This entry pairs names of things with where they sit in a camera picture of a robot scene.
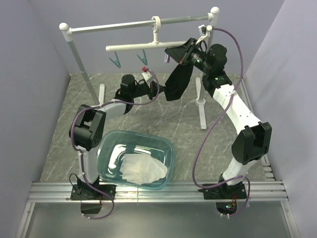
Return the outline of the black underwear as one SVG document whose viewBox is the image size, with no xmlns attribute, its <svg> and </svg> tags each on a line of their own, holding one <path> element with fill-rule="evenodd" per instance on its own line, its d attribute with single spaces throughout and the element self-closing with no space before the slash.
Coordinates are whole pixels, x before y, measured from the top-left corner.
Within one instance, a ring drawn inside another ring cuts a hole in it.
<svg viewBox="0 0 317 238">
<path fill-rule="evenodd" d="M 192 73 L 191 64 L 177 65 L 165 83 L 164 94 L 167 101 L 176 101 L 181 98 L 189 85 Z"/>
</svg>

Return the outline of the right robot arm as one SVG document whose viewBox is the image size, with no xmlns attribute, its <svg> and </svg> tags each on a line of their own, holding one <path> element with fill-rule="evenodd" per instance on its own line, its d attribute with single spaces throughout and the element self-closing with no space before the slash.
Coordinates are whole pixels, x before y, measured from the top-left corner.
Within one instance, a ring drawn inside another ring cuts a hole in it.
<svg viewBox="0 0 317 238">
<path fill-rule="evenodd" d="M 233 123 L 237 137 L 231 146 L 233 158 L 215 185 L 201 185 L 205 199 L 246 198 L 243 178 L 250 167 L 268 153 L 272 127 L 261 122 L 246 106 L 224 71 L 227 49 L 213 44 L 202 51 L 197 40 L 190 38 L 178 47 L 166 48 L 165 53 L 178 63 L 165 84 L 168 101 L 180 98 L 184 92 L 180 81 L 191 76 L 194 67 L 204 73 L 202 84 L 210 96 L 220 104 Z"/>
</svg>

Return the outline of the white plastic clip hanger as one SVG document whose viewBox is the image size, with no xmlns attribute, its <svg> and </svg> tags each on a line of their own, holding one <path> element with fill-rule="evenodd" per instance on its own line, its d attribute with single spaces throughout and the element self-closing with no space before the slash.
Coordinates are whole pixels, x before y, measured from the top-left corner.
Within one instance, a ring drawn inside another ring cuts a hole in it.
<svg viewBox="0 0 317 238">
<path fill-rule="evenodd" d="M 161 19 L 159 16 L 153 16 L 152 20 L 155 21 L 154 27 L 153 27 L 153 41 L 152 42 L 139 43 L 139 44 L 126 44 L 126 45 L 111 45 L 111 46 L 106 46 L 106 51 L 107 52 L 119 52 L 119 51 L 168 48 L 168 47 L 181 46 L 185 43 L 185 41 L 160 42 L 158 39 L 158 32 L 161 29 Z"/>
</svg>

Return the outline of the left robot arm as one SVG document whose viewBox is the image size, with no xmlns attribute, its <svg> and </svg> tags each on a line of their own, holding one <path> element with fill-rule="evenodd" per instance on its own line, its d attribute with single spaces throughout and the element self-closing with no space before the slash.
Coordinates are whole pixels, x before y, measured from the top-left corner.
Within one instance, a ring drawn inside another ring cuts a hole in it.
<svg viewBox="0 0 317 238">
<path fill-rule="evenodd" d="M 153 102 L 159 93 L 165 91 L 152 73 L 143 72 L 142 77 L 137 81 L 133 75 L 126 74 L 110 102 L 79 107 L 69 130 L 72 147 L 79 159 L 79 174 L 76 175 L 76 184 L 72 185 L 71 200 L 114 200 L 115 185 L 100 184 L 97 151 L 107 120 L 130 112 L 136 98 L 148 96 Z"/>
</svg>

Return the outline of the purple clothespin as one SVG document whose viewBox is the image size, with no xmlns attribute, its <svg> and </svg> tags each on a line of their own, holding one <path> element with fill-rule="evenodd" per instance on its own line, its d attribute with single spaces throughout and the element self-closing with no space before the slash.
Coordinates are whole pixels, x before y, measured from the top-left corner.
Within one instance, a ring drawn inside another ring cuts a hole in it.
<svg viewBox="0 0 317 238">
<path fill-rule="evenodd" d="M 165 63 L 169 63 L 169 61 L 170 61 L 170 56 L 169 55 L 165 55 L 164 62 Z"/>
</svg>

